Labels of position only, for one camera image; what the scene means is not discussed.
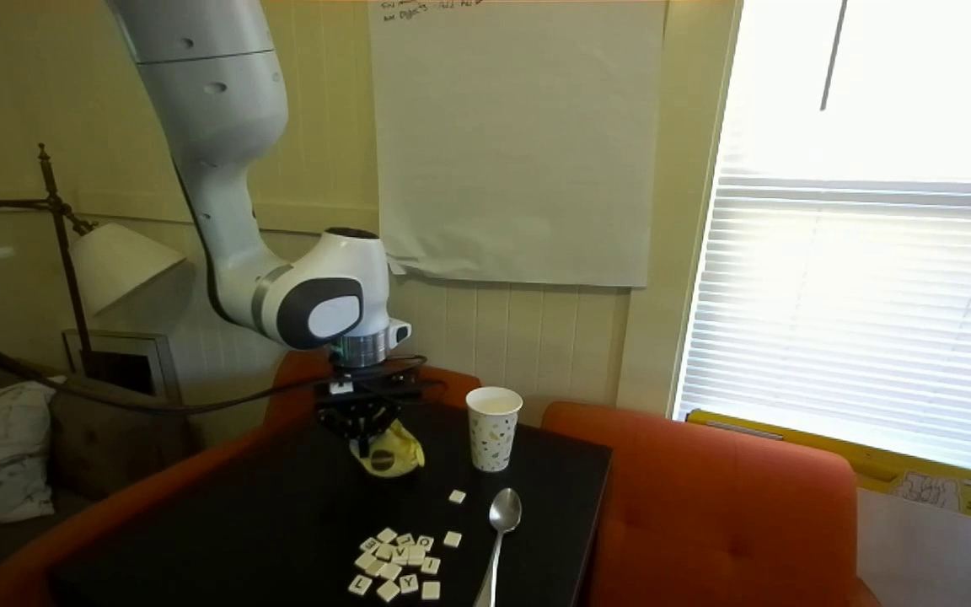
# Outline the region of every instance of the lamp shade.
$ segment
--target lamp shade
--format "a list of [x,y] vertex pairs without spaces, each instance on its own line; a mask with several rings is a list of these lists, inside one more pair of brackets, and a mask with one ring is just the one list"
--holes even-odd
[[77,237],[71,256],[88,314],[108,309],[114,300],[181,264],[178,250],[114,223]]

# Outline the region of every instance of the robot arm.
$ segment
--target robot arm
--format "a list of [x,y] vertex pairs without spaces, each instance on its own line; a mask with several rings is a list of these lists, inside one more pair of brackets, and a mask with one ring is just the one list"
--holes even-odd
[[329,228],[279,258],[252,218],[245,164],[288,124],[284,71],[257,0],[111,0],[210,256],[211,307],[289,347],[366,367],[410,332],[389,315],[377,237]]

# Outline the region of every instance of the metal spoon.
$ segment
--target metal spoon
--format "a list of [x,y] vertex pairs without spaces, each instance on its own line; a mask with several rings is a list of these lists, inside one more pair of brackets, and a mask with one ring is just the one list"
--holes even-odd
[[476,607],[496,607],[500,547],[507,533],[513,533],[520,523],[522,523],[522,497],[513,485],[507,485],[490,501],[490,526],[496,530],[496,541]]

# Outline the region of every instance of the cable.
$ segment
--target cable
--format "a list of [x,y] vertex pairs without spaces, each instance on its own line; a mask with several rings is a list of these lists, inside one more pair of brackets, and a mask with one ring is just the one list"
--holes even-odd
[[[409,370],[414,370],[420,363],[425,363],[425,357],[414,354],[414,357],[409,357],[401,363],[383,363],[383,367],[363,370],[361,377],[371,377],[371,382],[374,377],[396,377],[396,374],[409,374]],[[288,382],[288,385],[274,385],[274,388],[263,388],[263,392],[252,392],[252,394],[239,394],[239,396],[225,396],[225,400],[154,407],[154,404],[117,400],[117,396],[105,396],[105,394],[68,388],[61,382],[44,377],[38,367],[30,367],[30,363],[2,354],[2,351],[0,351],[0,370],[16,374],[24,382],[38,382],[38,385],[44,385],[52,392],[61,392],[61,394],[74,394],[74,396],[88,396],[88,400],[108,404],[108,407],[169,414],[169,416],[211,414],[211,411],[222,411],[222,407],[239,407],[239,404],[248,404],[248,400],[259,400],[259,396],[274,396],[274,394],[284,394],[284,392],[319,388],[319,385],[333,382],[333,377],[306,377],[306,382]]]

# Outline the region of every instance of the window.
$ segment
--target window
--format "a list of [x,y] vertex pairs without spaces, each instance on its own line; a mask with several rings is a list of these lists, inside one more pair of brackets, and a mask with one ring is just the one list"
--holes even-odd
[[971,4],[744,4],[691,407],[971,469]]

